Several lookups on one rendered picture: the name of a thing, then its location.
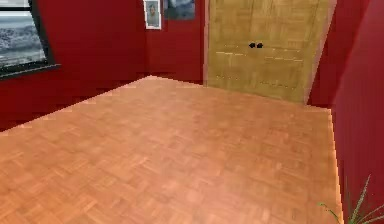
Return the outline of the wooden double room door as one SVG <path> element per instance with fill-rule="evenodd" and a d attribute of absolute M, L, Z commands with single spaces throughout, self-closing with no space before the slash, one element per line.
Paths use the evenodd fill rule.
<path fill-rule="evenodd" d="M 206 84 L 304 103 L 337 0 L 209 0 Z M 249 44 L 263 43 L 263 48 Z"/>

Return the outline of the white framed portrait picture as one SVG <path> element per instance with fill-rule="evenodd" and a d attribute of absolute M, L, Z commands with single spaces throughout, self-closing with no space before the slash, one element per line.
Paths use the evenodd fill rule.
<path fill-rule="evenodd" d="M 159 0 L 144 0 L 145 25 L 147 29 L 161 29 L 161 13 Z"/>

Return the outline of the black framed window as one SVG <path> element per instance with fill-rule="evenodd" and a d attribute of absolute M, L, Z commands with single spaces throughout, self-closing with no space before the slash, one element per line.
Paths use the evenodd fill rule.
<path fill-rule="evenodd" d="M 0 0 L 0 80 L 59 67 L 37 0 Z"/>

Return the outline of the green house plant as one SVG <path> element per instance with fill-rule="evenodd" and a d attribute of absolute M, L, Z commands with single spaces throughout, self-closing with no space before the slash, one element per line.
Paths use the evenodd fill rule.
<path fill-rule="evenodd" d="M 324 194 L 329 200 L 333 200 L 335 210 L 330 208 L 325 202 L 319 202 L 318 206 L 326 212 L 332 220 L 332 224 L 373 224 L 374 222 L 384 221 L 384 203 L 370 211 L 364 211 L 363 203 L 367 198 L 368 186 L 371 176 L 368 176 L 360 192 L 360 196 L 355 204 L 350 200 L 350 194 L 347 194 L 348 216 L 345 220 L 341 219 L 342 204 L 340 192 L 337 186 L 321 187 L 319 191 L 324 190 Z"/>

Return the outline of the dark blue wall picture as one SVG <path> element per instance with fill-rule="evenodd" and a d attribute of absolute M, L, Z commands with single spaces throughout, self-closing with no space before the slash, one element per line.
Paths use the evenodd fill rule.
<path fill-rule="evenodd" d="M 193 20 L 195 0 L 163 0 L 164 18 L 168 20 Z"/>

